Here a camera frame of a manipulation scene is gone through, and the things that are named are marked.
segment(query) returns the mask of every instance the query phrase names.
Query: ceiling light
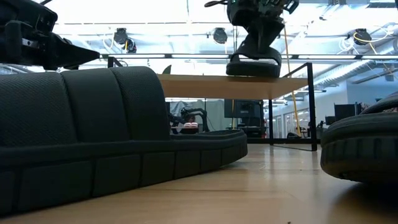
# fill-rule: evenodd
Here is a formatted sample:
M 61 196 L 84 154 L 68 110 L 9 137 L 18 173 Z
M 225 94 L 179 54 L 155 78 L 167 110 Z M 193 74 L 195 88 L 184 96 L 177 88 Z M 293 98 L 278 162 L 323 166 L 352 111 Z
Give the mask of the ceiling light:
M 114 57 L 114 58 L 165 58 L 164 54 L 134 54 L 134 55 L 128 55 L 128 54 L 110 54 L 108 57 Z
M 118 44 L 124 45 L 128 38 L 126 31 L 126 28 L 117 28 L 116 32 L 113 34 L 113 40 Z
M 217 44 L 225 44 L 228 40 L 228 36 L 226 35 L 225 28 L 216 28 L 213 33 L 213 40 Z
M 314 93 L 325 93 L 326 90 L 314 90 Z M 308 90 L 295 90 L 294 93 L 308 93 Z
M 211 59 L 226 59 L 228 55 L 209 54 L 209 55 L 195 55 L 195 54 L 173 54 L 172 58 L 211 58 Z
M 398 55 L 363 55 L 362 59 L 398 59 Z
M 299 55 L 299 59 L 354 59 L 355 55 Z

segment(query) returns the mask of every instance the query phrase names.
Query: desk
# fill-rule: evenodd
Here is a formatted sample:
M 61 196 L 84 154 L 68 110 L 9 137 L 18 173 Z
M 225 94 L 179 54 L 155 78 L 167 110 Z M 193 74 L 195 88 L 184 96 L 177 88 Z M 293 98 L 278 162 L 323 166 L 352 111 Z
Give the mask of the desk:
M 165 97 L 275 99 L 307 86 L 306 78 L 158 75 Z

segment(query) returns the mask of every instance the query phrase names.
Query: wooden floor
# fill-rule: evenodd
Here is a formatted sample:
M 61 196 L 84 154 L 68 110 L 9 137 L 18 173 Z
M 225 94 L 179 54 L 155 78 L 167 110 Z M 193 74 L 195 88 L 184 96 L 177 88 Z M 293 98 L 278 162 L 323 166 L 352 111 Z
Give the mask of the wooden floor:
M 332 178 L 320 154 L 249 145 L 245 158 L 216 172 L 0 223 L 398 223 L 395 189 Z

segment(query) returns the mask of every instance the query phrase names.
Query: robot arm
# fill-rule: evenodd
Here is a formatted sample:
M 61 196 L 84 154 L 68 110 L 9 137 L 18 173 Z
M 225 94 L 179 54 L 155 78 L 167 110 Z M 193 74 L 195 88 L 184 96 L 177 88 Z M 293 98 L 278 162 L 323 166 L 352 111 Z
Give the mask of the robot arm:
M 179 123 L 184 124 L 185 120 L 181 117 L 174 116 L 171 113 L 169 113 L 169 121 L 173 123 L 173 127 L 176 127 Z
M 58 16 L 31 0 L 0 0 L 1 63 L 77 69 L 100 53 L 73 45 L 52 32 Z
M 181 117 L 185 120 L 190 116 L 200 116 L 203 121 L 203 131 L 209 132 L 209 127 L 207 125 L 207 111 L 201 108 L 194 108 L 194 109 L 182 109 L 181 110 Z

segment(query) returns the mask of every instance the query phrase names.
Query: computer monitor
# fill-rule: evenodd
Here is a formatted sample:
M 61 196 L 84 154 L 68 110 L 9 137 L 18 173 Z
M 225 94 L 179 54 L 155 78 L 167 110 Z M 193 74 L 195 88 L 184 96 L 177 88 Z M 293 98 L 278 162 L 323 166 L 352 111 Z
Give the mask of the computer monitor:
M 331 125 L 334 122 L 336 122 L 336 117 L 335 116 L 326 116 L 325 117 L 325 123 L 326 125 Z
M 356 115 L 356 107 L 352 104 L 335 105 L 336 121 Z
M 261 118 L 262 110 L 260 100 L 224 100 L 225 118 Z

